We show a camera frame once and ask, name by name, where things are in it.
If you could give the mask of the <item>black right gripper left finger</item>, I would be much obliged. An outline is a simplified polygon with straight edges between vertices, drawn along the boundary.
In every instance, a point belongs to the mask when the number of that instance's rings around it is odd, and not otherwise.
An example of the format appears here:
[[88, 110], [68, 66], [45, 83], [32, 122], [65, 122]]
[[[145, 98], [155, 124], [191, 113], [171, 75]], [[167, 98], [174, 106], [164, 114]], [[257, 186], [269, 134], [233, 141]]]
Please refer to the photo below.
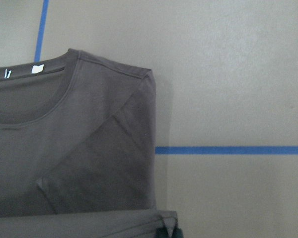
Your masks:
[[155, 238], [169, 238], [168, 230], [167, 228], [157, 228], [155, 230]]

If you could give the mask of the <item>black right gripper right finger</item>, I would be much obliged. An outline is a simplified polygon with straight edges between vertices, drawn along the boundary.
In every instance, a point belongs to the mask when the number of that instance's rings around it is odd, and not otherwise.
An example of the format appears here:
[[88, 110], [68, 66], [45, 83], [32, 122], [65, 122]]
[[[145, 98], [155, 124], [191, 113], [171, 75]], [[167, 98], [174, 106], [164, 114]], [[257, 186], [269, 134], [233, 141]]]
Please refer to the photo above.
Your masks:
[[172, 233], [172, 238], [183, 238], [183, 231], [179, 227], [175, 227]]

